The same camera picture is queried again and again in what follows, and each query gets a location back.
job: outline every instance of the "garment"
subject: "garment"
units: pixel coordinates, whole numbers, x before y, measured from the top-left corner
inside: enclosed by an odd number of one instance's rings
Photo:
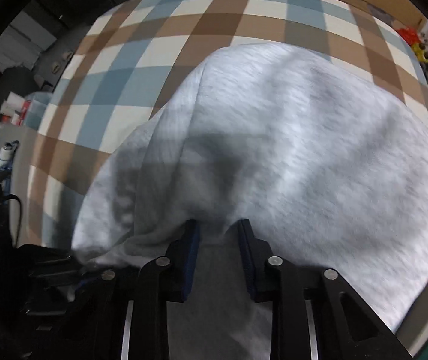
[[[202,239],[189,299],[168,304],[173,359],[268,358],[270,311],[249,299],[230,228],[240,218],[275,254],[338,270],[395,329],[428,280],[428,129],[308,50],[218,50],[101,168],[72,248],[140,266],[191,218]]]

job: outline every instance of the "table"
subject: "table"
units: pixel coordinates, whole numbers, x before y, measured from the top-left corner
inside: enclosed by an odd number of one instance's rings
[[[83,198],[122,141],[206,56],[230,45],[310,49],[404,102],[428,127],[428,87],[409,46],[337,0],[130,0],[99,17],[59,81],[28,177],[29,242],[69,248]]]

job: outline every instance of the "gray fabric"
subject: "gray fabric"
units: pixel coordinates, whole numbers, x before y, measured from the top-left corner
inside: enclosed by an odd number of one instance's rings
[[[202,242],[190,298],[168,308],[173,359],[268,358],[270,312],[249,300],[229,230],[240,218],[293,263],[337,269],[395,329],[428,280],[428,129],[307,50],[219,50],[104,164],[72,247],[140,266],[189,218]]]

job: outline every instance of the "silver screw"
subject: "silver screw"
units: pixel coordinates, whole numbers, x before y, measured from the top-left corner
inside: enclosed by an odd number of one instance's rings
[[[324,276],[326,277],[326,279],[335,280],[339,277],[339,274],[333,269],[326,269],[324,271]]]
[[[267,262],[271,265],[271,266],[280,266],[282,265],[282,258],[278,257],[278,256],[271,256],[267,259]]]
[[[109,281],[115,278],[115,272],[112,269],[108,269],[100,274],[102,280]]]
[[[171,260],[169,260],[169,258],[168,258],[168,257],[159,257],[159,258],[155,261],[155,263],[156,263],[158,266],[168,266],[168,265],[171,263]]]

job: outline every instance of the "plaid tablecloth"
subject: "plaid tablecloth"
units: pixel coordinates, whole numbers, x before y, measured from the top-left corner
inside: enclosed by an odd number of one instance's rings
[[[428,126],[428,87],[389,26],[337,0],[130,0],[92,26],[44,114],[28,185],[28,239],[69,248],[83,198],[122,141],[206,56],[284,42],[373,81]]]

